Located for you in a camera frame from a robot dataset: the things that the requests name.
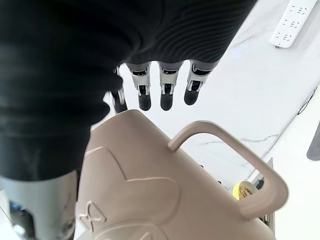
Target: robotic hand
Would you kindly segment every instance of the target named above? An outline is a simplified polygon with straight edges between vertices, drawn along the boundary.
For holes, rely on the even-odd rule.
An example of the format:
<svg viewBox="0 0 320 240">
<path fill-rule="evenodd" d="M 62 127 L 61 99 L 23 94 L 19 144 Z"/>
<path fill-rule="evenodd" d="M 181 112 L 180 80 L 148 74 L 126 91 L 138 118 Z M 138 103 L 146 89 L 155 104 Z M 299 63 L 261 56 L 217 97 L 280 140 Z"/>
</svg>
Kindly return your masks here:
<svg viewBox="0 0 320 240">
<path fill-rule="evenodd" d="M 3 0 L 0 7 L 0 176 L 14 231 L 70 240 L 90 128 L 126 109 L 117 66 L 127 63 L 140 108 L 151 107 L 151 61 L 169 110 L 180 66 L 196 102 L 256 0 Z"/>
</svg>

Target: white marble surface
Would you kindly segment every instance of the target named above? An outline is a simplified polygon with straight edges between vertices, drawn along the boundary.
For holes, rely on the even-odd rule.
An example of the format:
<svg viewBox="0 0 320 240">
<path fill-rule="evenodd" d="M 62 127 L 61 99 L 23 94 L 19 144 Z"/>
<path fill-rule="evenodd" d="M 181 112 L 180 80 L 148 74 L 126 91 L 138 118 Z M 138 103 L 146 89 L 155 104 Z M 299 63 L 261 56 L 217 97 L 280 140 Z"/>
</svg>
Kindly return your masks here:
<svg viewBox="0 0 320 240">
<path fill-rule="evenodd" d="M 258 1 L 193 106 L 184 103 L 189 62 L 181 67 L 173 107 L 168 112 L 160 108 L 159 68 L 153 62 L 152 106 L 144 114 L 170 137 L 193 121 L 216 122 L 263 157 L 320 81 L 320 3 L 292 47 L 276 49 L 270 44 L 288 3 Z M 120 73 L 128 108 L 138 109 L 130 72 L 121 66 Z M 231 188 L 254 170 L 219 139 L 207 134 L 192 137 L 183 148 Z"/>
</svg>

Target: electrical socket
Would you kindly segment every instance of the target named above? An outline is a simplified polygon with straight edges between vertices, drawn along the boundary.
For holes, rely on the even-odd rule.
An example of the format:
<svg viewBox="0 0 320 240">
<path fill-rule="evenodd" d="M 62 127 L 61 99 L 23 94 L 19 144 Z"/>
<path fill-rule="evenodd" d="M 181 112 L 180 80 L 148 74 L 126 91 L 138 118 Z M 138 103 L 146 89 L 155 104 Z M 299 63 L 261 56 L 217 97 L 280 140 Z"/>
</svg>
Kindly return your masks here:
<svg viewBox="0 0 320 240">
<path fill-rule="evenodd" d="M 291 0 L 276 27 L 270 43 L 289 48 L 295 41 L 317 0 Z"/>
</svg>

